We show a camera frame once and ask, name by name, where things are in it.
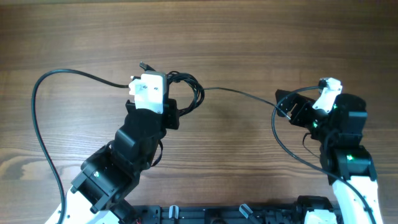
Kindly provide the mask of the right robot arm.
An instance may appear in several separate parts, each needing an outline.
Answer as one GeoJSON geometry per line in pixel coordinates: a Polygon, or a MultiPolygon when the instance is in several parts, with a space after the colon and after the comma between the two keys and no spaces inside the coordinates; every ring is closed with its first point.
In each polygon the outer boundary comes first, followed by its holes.
{"type": "Polygon", "coordinates": [[[284,144],[281,148],[302,164],[326,174],[344,223],[382,223],[376,168],[361,145],[368,117],[366,103],[356,95],[342,93],[340,87],[319,91],[319,99],[313,100],[302,96],[301,90],[277,90],[271,119],[289,117],[290,124],[308,129],[311,138],[321,144],[321,165],[300,158],[284,144]]]}

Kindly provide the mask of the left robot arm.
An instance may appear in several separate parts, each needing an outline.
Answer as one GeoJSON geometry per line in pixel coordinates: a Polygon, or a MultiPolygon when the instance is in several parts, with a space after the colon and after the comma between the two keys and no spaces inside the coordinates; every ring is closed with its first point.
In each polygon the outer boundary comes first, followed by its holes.
{"type": "Polygon", "coordinates": [[[139,109],[127,101],[127,116],[107,143],[81,165],[66,194],[48,223],[134,223],[138,212],[126,196],[138,185],[142,171],[155,166],[168,129],[179,126],[177,102],[168,99],[164,112],[139,109]]]}

